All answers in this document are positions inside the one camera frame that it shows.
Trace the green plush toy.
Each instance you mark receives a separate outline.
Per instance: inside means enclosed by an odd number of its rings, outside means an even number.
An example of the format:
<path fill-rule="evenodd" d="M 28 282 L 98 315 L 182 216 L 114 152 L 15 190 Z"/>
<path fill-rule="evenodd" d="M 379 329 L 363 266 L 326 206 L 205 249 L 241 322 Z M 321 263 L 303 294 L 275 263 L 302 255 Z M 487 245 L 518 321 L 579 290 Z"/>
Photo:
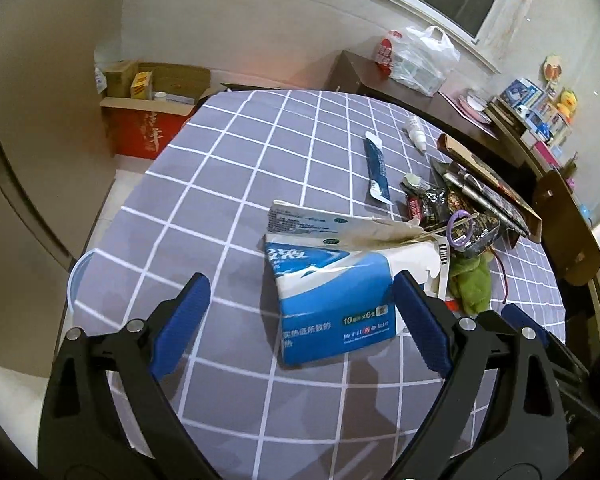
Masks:
<path fill-rule="evenodd" d="M 490 309 L 492 260 L 490 252 L 471 258 L 452 253 L 448 293 L 468 315 L 476 316 Z"/>

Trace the blue tissue pack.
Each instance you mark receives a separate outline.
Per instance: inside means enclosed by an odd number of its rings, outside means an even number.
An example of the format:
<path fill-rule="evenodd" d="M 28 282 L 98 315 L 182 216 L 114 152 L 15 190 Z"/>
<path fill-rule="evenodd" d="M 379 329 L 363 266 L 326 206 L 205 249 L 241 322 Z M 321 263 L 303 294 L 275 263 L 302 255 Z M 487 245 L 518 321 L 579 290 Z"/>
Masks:
<path fill-rule="evenodd" d="M 405 332 L 393 280 L 408 271 L 444 298 L 450 245 L 410 222 L 357 217 L 274 200 L 265 252 L 282 320 L 288 366 L 333 358 Z"/>

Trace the wooden chair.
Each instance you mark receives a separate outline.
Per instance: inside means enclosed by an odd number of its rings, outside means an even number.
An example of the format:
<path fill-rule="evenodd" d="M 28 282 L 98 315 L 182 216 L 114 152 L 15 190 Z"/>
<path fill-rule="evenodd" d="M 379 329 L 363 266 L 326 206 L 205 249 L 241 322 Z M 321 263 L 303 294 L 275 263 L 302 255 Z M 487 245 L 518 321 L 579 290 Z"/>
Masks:
<path fill-rule="evenodd" d="M 532 206 L 542 219 L 542 244 L 556 278 L 572 286 L 588 284 L 600 270 L 600 246 L 558 171 L 539 180 Z"/>

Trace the blue plastic bucket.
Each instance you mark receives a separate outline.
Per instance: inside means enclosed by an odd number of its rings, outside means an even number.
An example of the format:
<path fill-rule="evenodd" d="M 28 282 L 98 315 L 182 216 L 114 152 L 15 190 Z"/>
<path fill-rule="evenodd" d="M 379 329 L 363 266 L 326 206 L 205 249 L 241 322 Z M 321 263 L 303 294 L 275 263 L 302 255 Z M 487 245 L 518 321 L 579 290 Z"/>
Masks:
<path fill-rule="evenodd" d="M 86 268 L 91 261 L 91 258 L 94 256 L 94 249 L 90 249 L 87 252 L 76 260 L 76 263 L 73 265 L 67 281 L 66 287 L 66 299 L 67 299 L 67 307 L 70 313 L 73 313 L 76 310 L 76 296 L 78 296 L 78 291 L 83 280 Z"/>

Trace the brown flat box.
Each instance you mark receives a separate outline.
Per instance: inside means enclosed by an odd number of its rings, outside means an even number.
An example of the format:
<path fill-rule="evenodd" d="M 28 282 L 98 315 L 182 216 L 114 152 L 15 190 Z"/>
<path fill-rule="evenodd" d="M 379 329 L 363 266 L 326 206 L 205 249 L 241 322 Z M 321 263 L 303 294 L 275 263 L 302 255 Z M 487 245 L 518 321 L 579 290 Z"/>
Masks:
<path fill-rule="evenodd" d="M 445 180 L 458 186 L 482 208 L 500 218 L 502 225 L 532 242 L 542 238 L 542 219 L 490 166 L 452 136 L 442 133 L 438 150 L 452 159 Z"/>

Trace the blue white tube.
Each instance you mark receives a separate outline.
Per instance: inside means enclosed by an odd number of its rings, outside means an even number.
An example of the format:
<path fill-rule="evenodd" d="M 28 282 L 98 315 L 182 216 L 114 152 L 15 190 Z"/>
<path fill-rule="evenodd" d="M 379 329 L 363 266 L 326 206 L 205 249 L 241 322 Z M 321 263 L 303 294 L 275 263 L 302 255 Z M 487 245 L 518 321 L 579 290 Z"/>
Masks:
<path fill-rule="evenodd" d="M 379 203 L 391 205 L 382 141 L 377 134 L 366 131 L 364 146 L 368 177 L 370 178 L 370 196 Z"/>

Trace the small white bottle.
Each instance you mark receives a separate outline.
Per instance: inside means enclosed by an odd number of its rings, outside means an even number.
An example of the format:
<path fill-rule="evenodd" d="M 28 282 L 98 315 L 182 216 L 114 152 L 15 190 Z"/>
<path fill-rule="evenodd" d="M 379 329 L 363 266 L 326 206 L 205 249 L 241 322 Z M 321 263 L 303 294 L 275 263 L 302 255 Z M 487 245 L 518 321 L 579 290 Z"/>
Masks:
<path fill-rule="evenodd" d="M 426 131 L 422 120 L 416 115 L 408 116 L 405 119 L 404 129 L 408 138 L 414 144 L 414 147 L 421 153 L 425 153 L 427 151 L 427 142 Z"/>

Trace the yellow duck toy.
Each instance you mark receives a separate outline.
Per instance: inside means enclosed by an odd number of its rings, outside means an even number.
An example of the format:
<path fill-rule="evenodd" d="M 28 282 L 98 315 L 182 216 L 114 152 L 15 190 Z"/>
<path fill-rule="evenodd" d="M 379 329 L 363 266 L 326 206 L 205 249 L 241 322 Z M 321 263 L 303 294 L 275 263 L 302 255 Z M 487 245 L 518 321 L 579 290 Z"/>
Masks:
<path fill-rule="evenodd" d="M 558 112 L 567 119 L 567 122 L 572 122 L 578 107 L 577 95 L 570 89 L 562 90 L 556 108 Z"/>

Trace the grey checked tablecloth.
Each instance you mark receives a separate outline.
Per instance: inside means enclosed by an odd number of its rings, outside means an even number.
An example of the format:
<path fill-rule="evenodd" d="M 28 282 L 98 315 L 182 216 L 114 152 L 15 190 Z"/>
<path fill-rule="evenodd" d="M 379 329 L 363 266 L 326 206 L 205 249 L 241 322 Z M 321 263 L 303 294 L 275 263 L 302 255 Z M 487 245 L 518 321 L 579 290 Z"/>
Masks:
<path fill-rule="evenodd" d="M 38 466 L 61 479 L 555 479 L 568 437 L 526 286 L 445 304 L 458 212 L 391 201 L 399 107 L 223 92 L 81 262 Z"/>

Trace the dark wooden cabinet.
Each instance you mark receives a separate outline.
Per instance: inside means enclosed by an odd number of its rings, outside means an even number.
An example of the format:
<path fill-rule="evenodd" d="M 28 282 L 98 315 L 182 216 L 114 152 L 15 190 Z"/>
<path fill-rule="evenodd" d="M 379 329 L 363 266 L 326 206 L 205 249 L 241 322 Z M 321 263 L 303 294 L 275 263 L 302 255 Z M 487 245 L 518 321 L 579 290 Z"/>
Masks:
<path fill-rule="evenodd" d="M 396 104 L 425 119 L 449 134 L 493 169 L 517 168 L 533 174 L 528 162 L 514 153 L 500 136 L 481 129 L 462 116 L 440 93 L 432 98 L 388 78 L 375 62 L 349 51 L 342 51 L 330 71 L 324 87 L 328 91 L 359 94 Z"/>

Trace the stacked white bowls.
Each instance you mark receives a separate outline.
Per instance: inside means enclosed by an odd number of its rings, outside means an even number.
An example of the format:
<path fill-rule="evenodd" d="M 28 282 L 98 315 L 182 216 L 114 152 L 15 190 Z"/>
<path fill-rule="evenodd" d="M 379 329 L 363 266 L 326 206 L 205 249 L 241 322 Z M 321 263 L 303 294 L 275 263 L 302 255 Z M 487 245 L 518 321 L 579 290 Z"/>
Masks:
<path fill-rule="evenodd" d="M 460 108 L 464 110 L 464 113 L 468 117 L 483 125 L 490 124 L 491 119 L 486 114 L 488 103 L 481 99 L 480 96 L 477 96 L 475 92 L 469 89 L 465 90 L 458 96 L 458 102 L 460 103 Z"/>

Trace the beige refrigerator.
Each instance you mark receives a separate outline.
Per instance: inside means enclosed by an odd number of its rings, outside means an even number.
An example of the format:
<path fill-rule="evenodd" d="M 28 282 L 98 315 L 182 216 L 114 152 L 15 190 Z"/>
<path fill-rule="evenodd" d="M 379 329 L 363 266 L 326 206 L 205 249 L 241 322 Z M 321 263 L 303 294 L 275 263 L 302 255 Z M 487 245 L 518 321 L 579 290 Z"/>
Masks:
<path fill-rule="evenodd" d="M 0 0 L 0 367 L 45 377 L 68 275 L 114 180 L 102 0 Z"/>

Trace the white plastic bag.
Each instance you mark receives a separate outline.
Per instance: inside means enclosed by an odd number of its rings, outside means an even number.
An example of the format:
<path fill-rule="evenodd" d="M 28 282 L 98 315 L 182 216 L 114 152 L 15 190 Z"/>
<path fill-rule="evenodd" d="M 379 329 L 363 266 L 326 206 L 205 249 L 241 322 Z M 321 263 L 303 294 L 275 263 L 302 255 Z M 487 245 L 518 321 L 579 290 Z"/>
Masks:
<path fill-rule="evenodd" d="M 391 79 L 424 96 L 440 90 L 460 62 L 460 51 L 438 26 L 390 30 L 378 44 L 374 61 Z"/>

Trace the red cardboard box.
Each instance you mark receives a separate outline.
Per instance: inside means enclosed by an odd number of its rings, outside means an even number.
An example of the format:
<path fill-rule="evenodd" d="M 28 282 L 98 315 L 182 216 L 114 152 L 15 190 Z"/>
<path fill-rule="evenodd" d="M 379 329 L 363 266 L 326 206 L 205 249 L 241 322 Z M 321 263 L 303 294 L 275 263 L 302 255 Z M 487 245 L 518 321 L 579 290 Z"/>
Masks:
<path fill-rule="evenodd" d="M 131 99 L 135 74 L 146 70 L 154 73 L 152 99 Z M 225 89 L 210 70 L 193 65 L 122 61 L 102 74 L 107 87 L 100 110 L 114 152 L 144 159 L 157 158 L 204 99 Z"/>

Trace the yellow small box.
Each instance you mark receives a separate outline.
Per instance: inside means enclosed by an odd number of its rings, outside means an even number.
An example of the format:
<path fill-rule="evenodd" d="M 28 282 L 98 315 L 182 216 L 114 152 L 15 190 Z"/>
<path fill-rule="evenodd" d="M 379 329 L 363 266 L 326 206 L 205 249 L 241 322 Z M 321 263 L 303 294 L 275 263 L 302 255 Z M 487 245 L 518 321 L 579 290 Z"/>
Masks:
<path fill-rule="evenodd" d="M 130 85 L 130 98 L 137 100 L 152 99 L 152 83 L 154 82 L 154 73 L 151 70 L 146 72 L 137 72 Z"/>

